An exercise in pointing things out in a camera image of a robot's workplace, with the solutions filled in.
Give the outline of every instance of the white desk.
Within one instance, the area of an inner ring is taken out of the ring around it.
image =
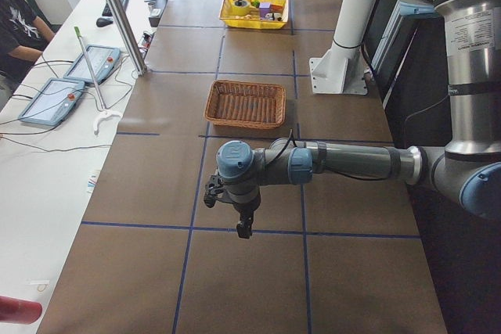
[[[115,24],[98,28],[96,19],[104,0],[81,0],[44,52],[46,60],[74,60],[81,53],[74,33],[80,28],[86,44],[125,47]],[[144,0],[129,0],[127,15],[139,41],[143,31],[151,31],[148,7]],[[62,76],[69,65],[55,65]],[[135,83],[134,67],[127,59],[117,78]],[[23,84],[41,88],[54,73],[46,66],[35,67]],[[115,81],[115,74],[101,85],[109,106],[120,99],[129,86]],[[88,90],[95,94],[95,89]],[[33,96],[36,91],[20,86],[17,94]],[[103,121],[99,135],[92,131],[98,112],[94,99],[83,95],[77,109],[57,129],[42,135],[6,135],[18,142],[45,149],[69,149],[78,146],[109,145],[119,119]],[[128,96],[114,110],[123,111]],[[17,118],[28,104],[13,97],[0,113],[0,123]],[[0,126],[3,133],[35,133],[47,128],[19,121]],[[90,194],[87,182],[93,170],[102,167],[109,148],[79,149],[67,153],[44,153],[0,139],[0,295],[38,301],[45,310],[49,304],[64,261],[85,212]],[[41,318],[32,325],[0,323],[1,334],[35,333]]]

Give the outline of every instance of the yellow plastic basket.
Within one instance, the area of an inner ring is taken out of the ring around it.
[[[233,14],[232,2],[233,0],[223,0],[219,19],[222,20],[229,27],[242,27],[247,29],[280,29],[289,20],[289,0],[257,0],[259,2],[270,2],[272,5],[277,5],[283,8],[282,20],[260,20],[259,9],[250,7],[250,19],[243,16]]]

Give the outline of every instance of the red object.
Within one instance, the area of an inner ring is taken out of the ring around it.
[[[41,304],[0,296],[0,322],[32,324],[41,316]]]
[[[271,7],[270,7],[270,10],[272,12],[282,12],[283,11],[283,7],[281,5],[272,4]]]

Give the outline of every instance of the brown wicker basket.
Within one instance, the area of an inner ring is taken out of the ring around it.
[[[285,99],[285,88],[280,85],[216,80],[205,118],[216,125],[277,128],[285,121]]]

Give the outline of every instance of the black t-shirt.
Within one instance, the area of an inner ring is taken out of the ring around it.
[[[48,42],[33,26],[37,15],[24,0],[0,0],[0,70],[21,82],[32,62],[16,59],[9,52],[19,46],[44,50]]]

